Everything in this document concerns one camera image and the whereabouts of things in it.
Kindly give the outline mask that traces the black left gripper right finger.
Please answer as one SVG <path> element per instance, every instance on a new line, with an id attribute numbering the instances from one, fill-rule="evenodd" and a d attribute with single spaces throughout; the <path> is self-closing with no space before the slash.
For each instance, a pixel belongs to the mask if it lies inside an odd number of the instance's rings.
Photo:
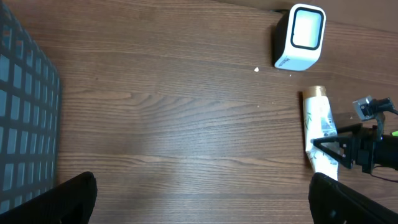
<path id="1" fill-rule="evenodd" d="M 308 201 L 314 223 L 397 224 L 396 212 L 320 172 L 311 179 Z"/>

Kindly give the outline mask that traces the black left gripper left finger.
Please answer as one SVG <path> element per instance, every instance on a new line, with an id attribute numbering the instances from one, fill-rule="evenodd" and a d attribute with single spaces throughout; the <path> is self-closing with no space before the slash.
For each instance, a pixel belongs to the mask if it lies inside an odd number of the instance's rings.
<path id="1" fill-rule="evenodd" d="M 83 172 L 1 214 L 1 224 L 86 224 L 93 213 L 97 191 L 93 173 Z"/>

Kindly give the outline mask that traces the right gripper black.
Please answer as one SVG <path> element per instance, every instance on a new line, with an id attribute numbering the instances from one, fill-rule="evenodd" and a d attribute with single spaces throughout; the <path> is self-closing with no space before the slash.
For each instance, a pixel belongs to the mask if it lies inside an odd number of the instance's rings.
<path id="1" fill-rule="evenodd" d="M 312 143 L 343 167 L 352 169 L 354 161 L 361 166 L 362 172 L 371 174 L 374 169 L 374 150 L 378 142 L 377 127 L 364 128 L 362 123 L 358 123 L 340 127 L 337 133 L 352 133 L 352 136 L 328 136 L 313 139 Z"/>

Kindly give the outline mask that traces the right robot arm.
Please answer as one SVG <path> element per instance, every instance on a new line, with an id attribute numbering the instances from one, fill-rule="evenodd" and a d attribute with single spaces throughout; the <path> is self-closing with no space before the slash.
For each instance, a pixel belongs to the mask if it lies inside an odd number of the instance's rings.
<path id="1" fill-rule="evenodd" d="M 339 128 L 336 136 L 313 139 L 312 143 L 347 169 L 356 164 L 362 172 L 371 174 L 378 164 L 397 170 L 397 137 L 385 135 L 376 125 Z"/>

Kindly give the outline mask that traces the white tube with gold cap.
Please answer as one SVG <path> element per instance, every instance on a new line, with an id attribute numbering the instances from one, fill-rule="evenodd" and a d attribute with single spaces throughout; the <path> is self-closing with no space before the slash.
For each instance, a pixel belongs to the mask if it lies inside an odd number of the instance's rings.
<path id="1" fill-rule="evenodd" d="M 310 86 L 303 91 L 305 152 L 314 172 L 338 179 L 338 161 L 315 147 L 313 139 L 335 136 L 336 126 L 324 86 Z"/>

